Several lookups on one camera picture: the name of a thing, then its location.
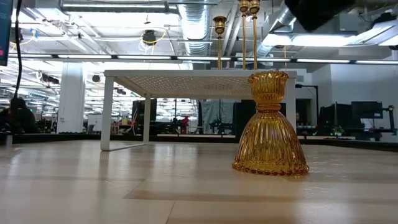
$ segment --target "perforated tabletop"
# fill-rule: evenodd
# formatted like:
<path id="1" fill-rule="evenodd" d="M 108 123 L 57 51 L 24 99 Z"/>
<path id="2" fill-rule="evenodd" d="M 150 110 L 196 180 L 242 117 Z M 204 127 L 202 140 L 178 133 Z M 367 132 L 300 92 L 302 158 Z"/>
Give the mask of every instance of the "perforated tabletop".
<path id="1" fill-rule="evenodd" d="M 251 99 L 242 70 L 107 70 L 106 77 L 141 96 L 153 98 Z"/>

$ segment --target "red object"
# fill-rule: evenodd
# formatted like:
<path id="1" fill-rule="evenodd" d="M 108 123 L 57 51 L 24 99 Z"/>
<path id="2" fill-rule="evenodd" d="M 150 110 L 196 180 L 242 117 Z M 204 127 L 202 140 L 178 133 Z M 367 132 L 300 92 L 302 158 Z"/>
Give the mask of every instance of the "red object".
<path id="1" fill-rule="evenodd" d="M 187 133 L 188 122 L 189 122 L 188 117 L 185 117 L 184 119 L 181 120 L 181 123 L 184 125 L 184 127 L 181 128 L 181 134 Z"/>

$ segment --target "ribbed glass vase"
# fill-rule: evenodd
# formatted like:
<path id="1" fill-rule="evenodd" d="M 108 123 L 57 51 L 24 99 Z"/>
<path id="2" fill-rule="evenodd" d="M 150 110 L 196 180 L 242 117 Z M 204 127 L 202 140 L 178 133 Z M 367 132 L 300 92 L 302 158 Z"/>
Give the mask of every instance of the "ribbed glass vase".
<path id="1" fill-rule="evenodd" d="M 299 139 L 280 110 L 288 74 L 257 72 L 249 77 L 257 113 L 247 123 L 233 168 L 264 175 L 301 175 L 309 168 Z"/>

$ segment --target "fluorescent light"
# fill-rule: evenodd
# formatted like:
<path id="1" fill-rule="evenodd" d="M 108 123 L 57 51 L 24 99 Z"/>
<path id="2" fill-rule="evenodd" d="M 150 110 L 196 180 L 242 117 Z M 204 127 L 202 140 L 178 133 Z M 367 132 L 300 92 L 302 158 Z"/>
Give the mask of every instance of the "fluorescent light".
<path id="1" fill-rule="evenodd" d="M 396 46 L 398 45 L 398 35 L 396 35 L 395 37 L 379 44 L 380 46 Z"/>
<path id="2" fill-rule="evenodd" d="M 177 60 L 218 60 L 218 57 L 191 57 L 191 56 L 182 56 L 182 57 L 177 57 Z M 222 61 L 228 61 L 231 60 L 230 57 L 222 57 Z"/>
<path id="3" fill-rule="evenodd" d="M 9 54 L 10 57 L 18 57 L 18 54 Z M 45 57 L 52 57 L 51 55 L 47 54 L 21 54 L 23 58 L 45 58 Z"/>
<path id="4" fill-rule="evenodd" d="M 286 35 L 268 34 L 267 37 L 262 41 L 262 44 L 268 46 L 288 46 L 292 45 L 292 40 L 289 36 Z"/>
<path id="5" fill-rule="evenodd" d="M 59 58 L 111 59 L 110 55 L 58 55 Z"/>
<path id="6" fill-rule="evenodd" d="M 137 7 L 137 8 L 159 8 L 163 6 L 150 4 L 64 4 L 63 7 Z M 169 6 L 170 9 L 176 9 L 175 6 Z"/>
<path id="7" fill-rule="evenodd" d="M 342 47 L 352 41 L 351 37 L 341 35 L 297 35 L 292 45 L 306 47 Z"/>
<path id="8" fill-rule="evenodd" d="M 247 58 L 247 62 L 253 62 L 254 58 Z M 290 62 L 289 58 L 258 58 L 258 62 Z"/>
<path id="9" fill-rule="evenodd" d="M 363 65 L 398 65 L 398 61 L 387 60 L 357 60 L 355 63 Z"/>
<path id="10" fill-rule="evenodd" d="M 349 60 L 297 59 L 297 62 L 307 62 L 307 63 L 349 63 Z"/>
<path id="11" fill-rule="evenodd" d="M 170 60 L 170 56 L 153 56 L 153 55 L 119 55 L 119 59 L 137 59 L 137 60 Z"/>

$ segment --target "gold candlestick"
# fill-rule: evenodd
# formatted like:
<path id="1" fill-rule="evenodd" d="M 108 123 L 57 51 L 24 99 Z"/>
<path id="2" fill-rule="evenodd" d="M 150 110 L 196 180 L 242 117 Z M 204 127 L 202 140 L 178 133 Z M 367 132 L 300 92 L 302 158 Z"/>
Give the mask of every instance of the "gold candlestick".
<path id="1" fill-rule="evenodd" d="M 246 12 L 249 9 L 248 0 L 238 0 L 239 10 L 242 13 L 242 47 L 243 47 L 243 70 L 246 70 Z"/>
<path id="2" fill-rule="evenodd" d="M 253 54 L 254 69 L 257 70 L 257 13 L 260 11 L 260 0 L 250 0 L 249 12 L 253 16 Z"/>
<path id="3" fill-rule="evenodd" d="M 215 31 L 218 34 L 218 63 L 217 63 L 217 67 L 219 70 L 221 70 L 221 39 L 222 39 L 222 35 L 223 32 L 225 30 L 225 22 L 226 22 L 226 18 L 224 16 L 217 16 L 214 17 L 213 19 L 214 24 L 215 24 Z"/>
<path id="4" fill-rule="evenodd" d="M 257 70 L 257 13 L 259 0 L 251 0 L 253 15 L 254 69 Z M 309 168 L 299 139 L 280 110 L 289 76 L 280 71 L 256 72 L 249 77 L 257 113 L 244 128 L 232 167 L 264 175 L 301 175 Z"/>

